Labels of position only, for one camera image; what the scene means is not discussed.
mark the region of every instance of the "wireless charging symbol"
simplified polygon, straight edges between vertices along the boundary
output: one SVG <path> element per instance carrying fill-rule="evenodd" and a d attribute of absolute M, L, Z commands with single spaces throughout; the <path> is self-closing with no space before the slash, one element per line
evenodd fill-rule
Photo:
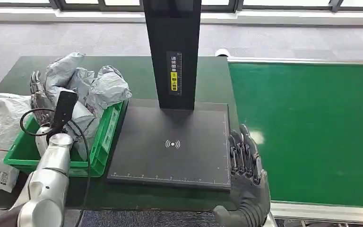
<path fill-rule="evenodd" d="M 169 140 L 167 140 L 166 142 L 165 142 L 165 147 L 175 147 L 175 148 L 177 148 L 177 149 L 179 149 L 179 147 L 180 147 L 180 141 L 179 140 L 176 140 L 175 142 L 171 142 L 171 141 L 169 141 Z"/>

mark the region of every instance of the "gray carpet floor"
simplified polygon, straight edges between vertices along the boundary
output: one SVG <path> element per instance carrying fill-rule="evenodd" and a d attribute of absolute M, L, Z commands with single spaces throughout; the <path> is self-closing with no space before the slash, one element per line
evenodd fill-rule
<path fill-rule="evenodd" d="M 219 48 L 227 48 L 232 56 L 238 57 L 363 61 L 363 28 L 202 25 L 199 55 L 211 56 Z M 73 51 L 101 56 L 149 56 L 146 26 L 0 24 L 0 81 L 19 56 L 62 56 Z M 77 215 L 76 210 L 67 211 L 65 226 L 74 226 Z M 82 224 L 84 227 L 217 226 L 210 213 L 158 211 L 88 211 Z"/>

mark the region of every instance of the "black cable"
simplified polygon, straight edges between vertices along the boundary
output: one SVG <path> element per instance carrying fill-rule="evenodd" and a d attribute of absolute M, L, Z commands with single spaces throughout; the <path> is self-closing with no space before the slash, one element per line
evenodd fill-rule
<path fill-rule="evenodd" d="M 80 211 L 80 214 L 78 216 L 78 220 L 76 222 L 76 227 L 78 227 L 78 225 L 80 224 L 80 221 L 83 217 L 84 211 L 86 210 L 86 201 L 87 201 L 87 197 L 88 197 L 88 192 L 90 190 L 90 181 L 91 181 L 91 164 L 90 164 L 90 153 L 88 150 L 88 144 L 87 144 L 87 139 L 84 136 L 83 131 L 81 130 L 81 128 L 72 120 L 70 119 L 70 122 L 72 122 L 74 124 L 74 126 L 80 131 L 81 136 L 83 137 L 84 140 L 84 145 L 86 146 L 86 152 L 87 152 L 87 162 L 88 162 L 88 173 L 87 173 L 87 185 L 86 185 L 86 191 L 84 192 L 84 198 L 83 198 L 83 205 Z"/>
<path fill-rule="evenodd" d="M 55 112 L 53 109 L 49 109 L 49 108 L 36 108 L 36 109 L 32 109 L 32 110 L 29 110 L 29 111 L 27 111 L 27 112 L 25 112 L 22 116 L 21 116 L 21 118 L 20 118 L 20 128 L 21 128 L 21 130 L 23 130 L 23 132 L 25 133 L 25 134 L 28 134 L 28 135 L 30 135 L 30 136 L 45 136 L 45 135 L 48 135 L 51 131 L 52 131 L 52 129 L 51 130 L 49 130 L 49 131 L 47 131 L 47 132 L 44 132 L 44 133 L 41 133 L 41 134 L 36 134 L 36 133 L 31 133 L 31 132 L 29 132 L 29 131 L 27 131 L 26 129 L 25 129 L 25 127 L 24 127 L 24 124 L 23 124 L 23 121 L 24 121 L 24 118 L 29 114 L 29 113 L 34 113 L 35 111 L 40 111 L 40 110 L 46 110 L 46 111 L 51 111 L 51 112 Z"/>
<path fill-rule="evenodd" d="M 20 118 L 20 128 L 21 130 L 23 130 L 23 132 L 25 134 L 28 134 L 30 136 L 44 136 L 44 135 L 47 135 L 49 132 L 51 132 L 51 130 L 49 130 L 48 132 L 45 132 L 45 133 L 41 133 L 41 134 L 35 134 L 35 133 L 31 133 L 29 131 L 27 131 L 25 128 L 24 128 L 24 125 L 23 125 L 23 121 L 24 121 L 24 118 L 29 114 L 29 113 L 33 113 L 35 111 L 41 111 L 41 110 L 46 110 L 46 111 L 51 111 L 51 112 L 55 112 L 53 109 L 49 109 L 49 108 L 36 108 L 36 109 L 32 109 L 32 110 L 29 110 L 27 112 L 25 112 L 21 118 Z M 81 222 L 81 219 L 83 217 L 83 214 L 84 214 L 84 211 L 86 210 L 86 201 L 87 201 L 87 198 L 88 198 L 88 192 L 90 190 L 90 182 L 91 182 L 91 162 L 90 162 L 90 153 L 89 153 L 89 150 L 88 150 L 88 143 L 87 143 L 87 139 L 83 133 L 83 131 L 81 130 L 81 128 L 72 120 L 70 119 L 70 122 L 72 122 L 74 124 L 74 126 L 80 131 L 80 134 L 81 134 L 81 137 L 83 137 L 83 141 L 84 141 L 84 145 L 86 147 L 86 152 L 87 152 L 87 165 L 88 165 L 88 170 L 87 170 L 87 184 L 86 184 L 86 191 L 84 192 L 84 198 L 83 198 L 83 204 L 82 204 L 82 208 L 80 210 L 80 214 L 78 216 L 78 220 L 76 222 L 76 225 L 75 227 L 78 227 L 80 222 Z"/>

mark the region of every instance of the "black vertical stand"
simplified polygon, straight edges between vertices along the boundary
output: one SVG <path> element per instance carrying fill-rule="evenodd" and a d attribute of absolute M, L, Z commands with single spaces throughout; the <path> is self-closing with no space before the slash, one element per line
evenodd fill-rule
<path fill-rule="evenodd" d="M 159 106 L 194 109 L 201 0 L 143 0 Z"/>

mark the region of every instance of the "gray plastic bag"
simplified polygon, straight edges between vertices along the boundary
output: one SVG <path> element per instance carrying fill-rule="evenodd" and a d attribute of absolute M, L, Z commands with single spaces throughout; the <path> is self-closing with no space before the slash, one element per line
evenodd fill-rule
<path fill-rule="evenodd" d="M 120 72 L 111 65 L 103 66 L 91 84 L 86 99 L 86 107 L 96 117 L 101 118 L 109 106 L 131 98 L 128 83 Z"/>

